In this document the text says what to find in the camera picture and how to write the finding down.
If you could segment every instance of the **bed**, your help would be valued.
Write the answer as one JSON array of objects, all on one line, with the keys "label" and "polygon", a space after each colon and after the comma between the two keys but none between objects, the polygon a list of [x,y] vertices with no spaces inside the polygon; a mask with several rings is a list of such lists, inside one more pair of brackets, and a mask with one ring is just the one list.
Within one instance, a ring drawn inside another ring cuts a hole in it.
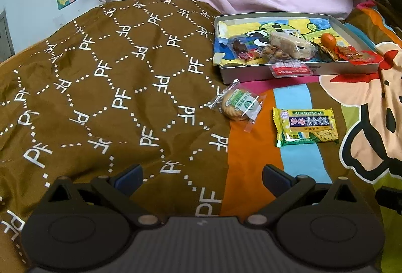
[{"label": "bed", "polygon": [[[161,219],[244,219],[274,199],[267,163],[317,182],[347,176],[384,225],[378,267],[400,271],[402,218],[374,199],[381,186],[402,189],[402,40],[379,4],[346,19],[392,51],[379,72],[247,83],[265,95],[251,133],[206,107],[225,88],[212,66],[219,14],[195,0],[106,3],[0,66],[1,272],[26,269],[20,232],[58,176],[88,182],[134,163],[144,180],[132,200]],[[275,147],[273,107],[332,107],[340,143]]]}]

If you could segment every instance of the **shallow box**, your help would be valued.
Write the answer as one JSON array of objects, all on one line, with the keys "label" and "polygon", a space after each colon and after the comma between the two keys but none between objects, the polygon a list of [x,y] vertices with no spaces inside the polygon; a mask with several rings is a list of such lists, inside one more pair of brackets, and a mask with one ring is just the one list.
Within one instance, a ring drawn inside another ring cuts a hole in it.
[{"label": "shallow box", "polygon": [[[327,19],[331,27],[339,33],[357,51],[369,50],[370,47],[344,24],[330,15],[298,13],[298,12],[256,12],[243,14],[221,15],[215,18],[215,31],[218,32],[218,23],[223,21],[226,25],[236,25],[255,21],[270,21],[279,19]],[[349,62],[306,62],[314,75],[339,75],[356,73],[375,73],[378,63],[367,65],[353,65]],[[275,79],[269,68],[270,64],[258,64],[238,67],[220,67],[224,84],[230,84],[235,79],[240,82]]]}]

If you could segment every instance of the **cracker image on package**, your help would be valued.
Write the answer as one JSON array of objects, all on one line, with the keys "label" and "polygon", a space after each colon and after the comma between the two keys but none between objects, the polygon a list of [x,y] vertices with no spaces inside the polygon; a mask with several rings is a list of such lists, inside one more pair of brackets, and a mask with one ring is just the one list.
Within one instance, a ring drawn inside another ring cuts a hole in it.
[{"label": "cracker image on package", "polygon": [[328,110],[273,109],[277,147],[291,144],[339,142],[332,108]]}]

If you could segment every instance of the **brown blanket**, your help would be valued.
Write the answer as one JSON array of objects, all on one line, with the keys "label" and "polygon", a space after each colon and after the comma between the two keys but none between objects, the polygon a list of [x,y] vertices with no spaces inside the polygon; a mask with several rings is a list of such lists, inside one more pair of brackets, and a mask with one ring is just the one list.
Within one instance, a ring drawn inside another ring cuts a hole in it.
[{"label": "brown blanket", "polygon": [[49,185],[133,163],[133,200],[161,216],[218,215],[230,125],[205,107],[218,12],[192,0],[99,6],[0,67],[0,272],[21,273],[19,233]]}]

